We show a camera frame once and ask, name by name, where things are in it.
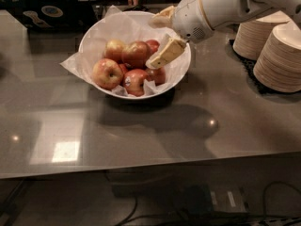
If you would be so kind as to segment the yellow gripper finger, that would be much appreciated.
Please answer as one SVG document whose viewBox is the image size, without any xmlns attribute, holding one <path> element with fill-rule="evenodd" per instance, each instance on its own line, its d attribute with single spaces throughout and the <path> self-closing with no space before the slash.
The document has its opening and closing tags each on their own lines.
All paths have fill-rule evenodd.
<svg viewBox="0 0 301 226">
<path fill-rule="evenodd" d="M 153 28 L 171 28 L 174 10 L 174 6 L 170 6 L 161 10 L 150 18 L 149 25 Z"/>
<path fill-rule="evenodd" d="M 146 61 L 146 66 L 150 69 L 160 69 L 179 57 L 185 48 L 184 40 L 165 34 L 158 50 Z"/>
</svg>

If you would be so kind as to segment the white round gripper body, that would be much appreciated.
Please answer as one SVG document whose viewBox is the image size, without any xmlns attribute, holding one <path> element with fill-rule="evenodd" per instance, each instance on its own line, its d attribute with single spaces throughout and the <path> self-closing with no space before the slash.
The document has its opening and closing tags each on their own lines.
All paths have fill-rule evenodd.
<svg viewBox="0 0 301 226">
<path fill-rule="evenodd" d="M 172 29 L 184 40 L 200 43 L 210 38 L 210 27 L 201 0 L 182 0 L 172 15 Z"/>
</svg>

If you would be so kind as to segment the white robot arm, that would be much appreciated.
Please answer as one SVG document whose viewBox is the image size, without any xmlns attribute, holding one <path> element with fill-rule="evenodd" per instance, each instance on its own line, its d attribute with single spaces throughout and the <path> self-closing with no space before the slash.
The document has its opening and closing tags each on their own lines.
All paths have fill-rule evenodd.
<svg viewBox="0 0 301 226">
<path fill-rule="evenodd" d="M 301 25 L 301 0 L 181 0 L 155 14 L 149 25 L 168 27 L 176 36 L 166 37 L 146 65 L 159 69 L 179 57 L 191 41 L 199 43 L 210 38 L 215 30 L 265 17 L 277 11 Z"/>
</svg>

